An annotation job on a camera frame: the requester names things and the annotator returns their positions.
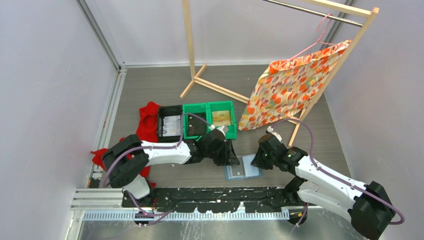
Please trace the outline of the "dark credit card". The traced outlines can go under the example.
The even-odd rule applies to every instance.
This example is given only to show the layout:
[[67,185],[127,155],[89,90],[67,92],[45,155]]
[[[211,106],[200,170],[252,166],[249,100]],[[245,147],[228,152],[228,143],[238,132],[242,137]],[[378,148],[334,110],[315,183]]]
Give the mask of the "dark credit card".
[[241,178],[245,176],[245,170],[243,165],[232,165],[229,167],[229,174],[231,178]]

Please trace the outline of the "blue card holder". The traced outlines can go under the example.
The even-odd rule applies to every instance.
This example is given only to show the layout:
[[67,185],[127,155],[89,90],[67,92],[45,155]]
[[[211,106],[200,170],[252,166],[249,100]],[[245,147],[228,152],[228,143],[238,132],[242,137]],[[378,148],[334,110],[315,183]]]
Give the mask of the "blue card holder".
[[262,176],[262,170],[256,166],[251,165],[255,155],[238,156],[239,165],[225,166],[225,178],[227,181],[235,181],[242,179],[257,178]]

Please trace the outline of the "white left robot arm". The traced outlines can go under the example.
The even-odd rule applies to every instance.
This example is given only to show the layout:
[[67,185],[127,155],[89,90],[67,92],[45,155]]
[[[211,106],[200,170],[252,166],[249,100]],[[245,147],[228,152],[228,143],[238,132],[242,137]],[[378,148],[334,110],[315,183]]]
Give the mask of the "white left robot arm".
[[204,159],[213,160],[217,166],[240,164],[223,128],[180,142],[149,142],[132,134],[101,156],[110,186],[129,192],[141,207],[148,207],[154,199],[152,187],[141,176],[145,167],[196,164]]

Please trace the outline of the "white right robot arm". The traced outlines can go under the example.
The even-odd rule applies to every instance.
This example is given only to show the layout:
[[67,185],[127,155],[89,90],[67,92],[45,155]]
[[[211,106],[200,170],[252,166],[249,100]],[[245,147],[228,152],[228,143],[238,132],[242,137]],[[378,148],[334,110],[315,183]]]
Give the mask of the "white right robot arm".
[[251,164],[263,170],[277,167],[292,174],[293,179],[284,187],[288,203],[323,207],[349,221],[367,239],[378,240],[395,217],[395,211],[389,207],[392,202],[381,184],[354,180],[298,147],[287,148],[275,132],[258,140],[258,151]]

